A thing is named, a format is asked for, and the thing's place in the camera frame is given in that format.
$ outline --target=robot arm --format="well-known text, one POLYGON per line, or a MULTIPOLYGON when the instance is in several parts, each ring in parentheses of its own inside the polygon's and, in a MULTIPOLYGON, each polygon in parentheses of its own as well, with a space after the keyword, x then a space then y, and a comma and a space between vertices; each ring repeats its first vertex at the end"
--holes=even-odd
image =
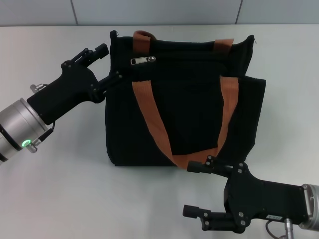
POLYGON ((87 48, 72 60, 62 63, 61 76, 49 85, 32 85, 35 93, 20 99, 0 112, 0 164, 23 148, 32 153, 54 130, 57 119, 84 101, 100 103, 105 91, 119 82, 118 73, 97 81, 87 67, 109 54, 106 44, 95 51, 87 48))
POLYGON ((263 181, 249 172, 246 163, 231 165, 212 156, 205 164, 190 162, 187 170, 228 178, 224 189, 225 213, 184 206, 183 215, 199 217, 204 231, 243 233, 252 219, 284 222, 286 231, 292 229, 292 224, 319 231, 319 186, 263 181))

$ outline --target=green led light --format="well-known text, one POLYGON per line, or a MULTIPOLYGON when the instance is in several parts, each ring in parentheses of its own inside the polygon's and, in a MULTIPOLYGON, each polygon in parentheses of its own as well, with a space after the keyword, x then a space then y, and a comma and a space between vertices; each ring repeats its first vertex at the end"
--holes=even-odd
POLYGON ((26 146, 28 146, 30 143, 31 143, 31 140, 30 140, 30 139, 27 139, 27 140, 25 140, 25 141, 22 143, 22 147, 26 147, 26 146))

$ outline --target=gray wall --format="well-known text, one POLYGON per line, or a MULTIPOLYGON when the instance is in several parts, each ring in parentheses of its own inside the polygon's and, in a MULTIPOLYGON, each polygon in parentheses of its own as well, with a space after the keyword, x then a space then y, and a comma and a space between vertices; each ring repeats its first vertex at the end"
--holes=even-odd
POLYGON ((319 0, 0 0, 0 25, 319 23, 319 0))

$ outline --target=zipper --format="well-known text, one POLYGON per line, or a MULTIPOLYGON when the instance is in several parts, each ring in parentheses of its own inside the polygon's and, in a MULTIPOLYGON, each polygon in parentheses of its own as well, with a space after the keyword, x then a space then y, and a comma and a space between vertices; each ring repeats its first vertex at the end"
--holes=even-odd
POLYGON ((146 56, 131 59, 131 65, 137 65, 145 62, 154 62, 156 58, 154 56, 146 56))
POLYGON ((131 59, 131 65, 137 65, 147 62, 155 62, 156 60, 167 60, 167 61, 217 61, 223 62, 225 59, 221 59, 220 56, 208 54, 178 54, 178 55, 161 55, 161 56, 146 56, 131 59))

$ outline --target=orange-brown strap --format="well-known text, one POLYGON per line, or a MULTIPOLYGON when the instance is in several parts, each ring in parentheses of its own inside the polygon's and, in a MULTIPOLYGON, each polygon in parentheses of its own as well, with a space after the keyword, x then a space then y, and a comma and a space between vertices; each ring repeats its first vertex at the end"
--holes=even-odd
POLYGON ((217 39, 214 43, 214 52, 228 54, 234 39, 217 39))
POLYGON ((156 38, 147 31, 136 31, 133 34, 133 51, 135 53, 149 53, 150 42, 156 38))
POLYGON ((163 121, 160 118, 160 113, 153 96, 151 81, 132 82, 132 86, 150 134, 158 148, 174 164, 186 169, 189 161, 204 163, 208 155, 217 156, 225 143, 228 125, 238 102, 238 78, 220 77, 220 87, 224 99, 224 106, 222 126, 217 141, 217 147, 186 155, 173 155, 171 152, 168 134, 163 121))

